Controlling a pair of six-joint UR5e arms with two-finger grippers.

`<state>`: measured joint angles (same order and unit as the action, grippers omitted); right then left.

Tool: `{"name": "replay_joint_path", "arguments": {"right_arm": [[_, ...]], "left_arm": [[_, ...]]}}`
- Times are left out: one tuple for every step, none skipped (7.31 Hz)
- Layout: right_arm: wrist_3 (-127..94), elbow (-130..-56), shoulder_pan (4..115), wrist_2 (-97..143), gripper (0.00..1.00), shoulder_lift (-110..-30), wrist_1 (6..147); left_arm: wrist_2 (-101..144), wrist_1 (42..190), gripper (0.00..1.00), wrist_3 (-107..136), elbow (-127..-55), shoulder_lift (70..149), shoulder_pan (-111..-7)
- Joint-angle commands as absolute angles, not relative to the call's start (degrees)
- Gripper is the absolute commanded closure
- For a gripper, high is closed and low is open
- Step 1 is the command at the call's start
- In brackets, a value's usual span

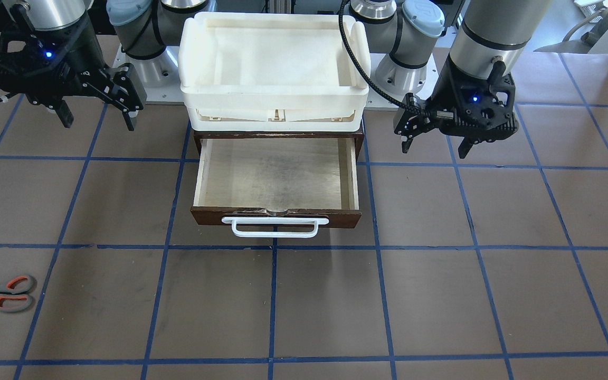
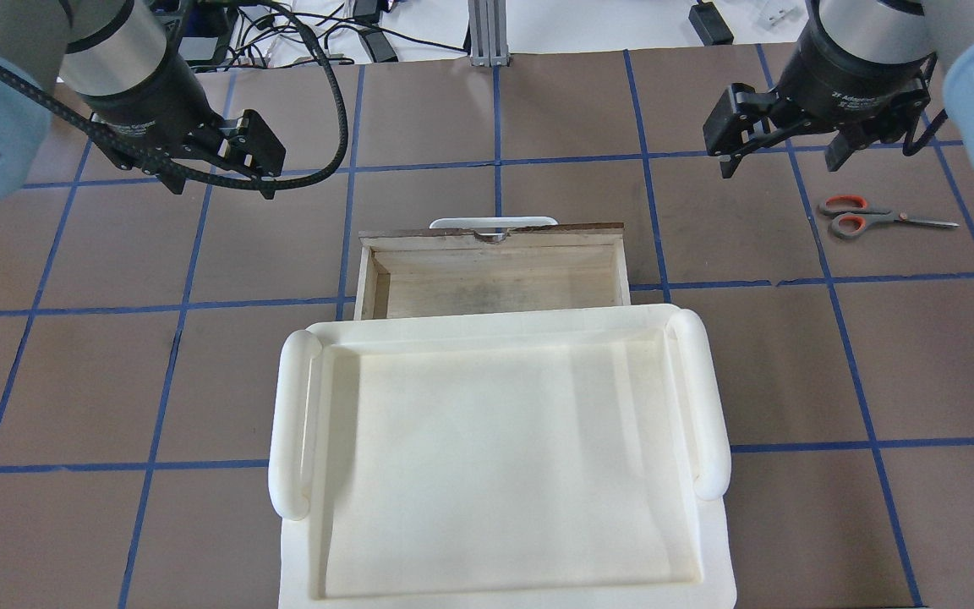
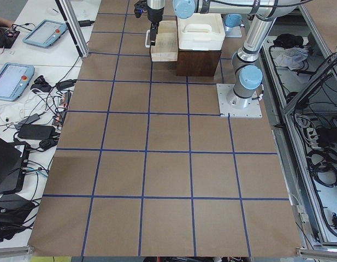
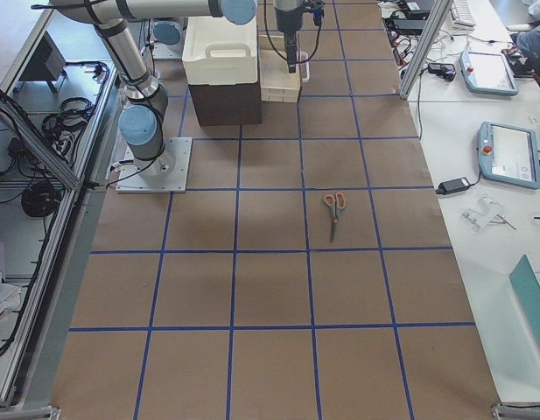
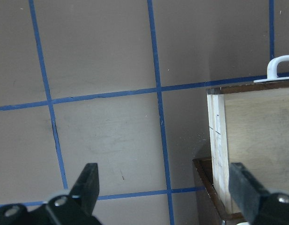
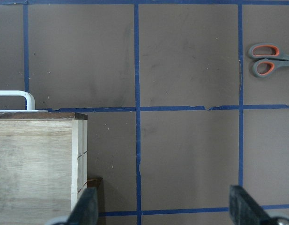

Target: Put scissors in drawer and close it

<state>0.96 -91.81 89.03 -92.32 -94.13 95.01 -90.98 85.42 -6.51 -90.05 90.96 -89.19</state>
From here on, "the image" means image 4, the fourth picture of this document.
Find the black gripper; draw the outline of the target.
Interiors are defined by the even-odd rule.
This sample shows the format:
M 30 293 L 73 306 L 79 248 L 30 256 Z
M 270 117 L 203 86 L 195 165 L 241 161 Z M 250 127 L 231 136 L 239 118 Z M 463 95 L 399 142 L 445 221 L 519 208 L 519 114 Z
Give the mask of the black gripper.
M 296 31 L 299 31 L 303 24 L 305 2 L 303 0 L 275 0 L 273 7 L 276 15 L 277 29 L 284 34 L 288 73 L 294 74 L 298 65 Z

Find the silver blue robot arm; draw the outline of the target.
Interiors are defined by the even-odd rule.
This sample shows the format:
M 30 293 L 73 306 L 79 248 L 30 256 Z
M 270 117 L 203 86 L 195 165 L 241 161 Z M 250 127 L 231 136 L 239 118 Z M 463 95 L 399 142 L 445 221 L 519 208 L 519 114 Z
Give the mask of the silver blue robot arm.
M 95 28 L 125 84 L 130 107 L 122 112 L 118 128 L 138 172 L 149 170 L 165 154 L 167 93 L 145 65 L 127 21 L 211 17 L 245 25 L 256 15 L 255 1 L 49 1 L 31 8 L 58 11 Z

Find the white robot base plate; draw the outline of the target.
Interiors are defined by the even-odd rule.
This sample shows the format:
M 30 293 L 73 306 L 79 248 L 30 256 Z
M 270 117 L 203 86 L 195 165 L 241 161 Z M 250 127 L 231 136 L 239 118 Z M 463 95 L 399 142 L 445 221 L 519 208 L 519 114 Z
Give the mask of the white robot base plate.
M 144 171 L 148 163 L 135 160 L 130 147 L 126 147 L 125 160 L 131 163 L 121 167 L 123 180 L 115 184 L 118 193 L 184 193 L 192 154 L 191 137 L 165 139 L 165 151 Z

